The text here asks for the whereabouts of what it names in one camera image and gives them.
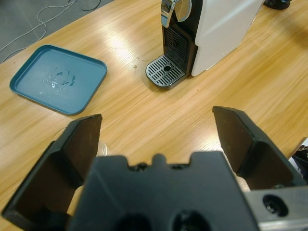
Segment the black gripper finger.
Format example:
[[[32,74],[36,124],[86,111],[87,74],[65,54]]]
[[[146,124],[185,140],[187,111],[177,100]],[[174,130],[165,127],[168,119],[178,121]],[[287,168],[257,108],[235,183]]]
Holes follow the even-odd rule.
[[[214,106],[221,147],[233,172],[251,190],[306,186],[306,181],[273,141],[244,112]]]
[[[71,121],[17,188],[1,215],[24,231],[65,231],[67,210],[97,155],[102,115]]]

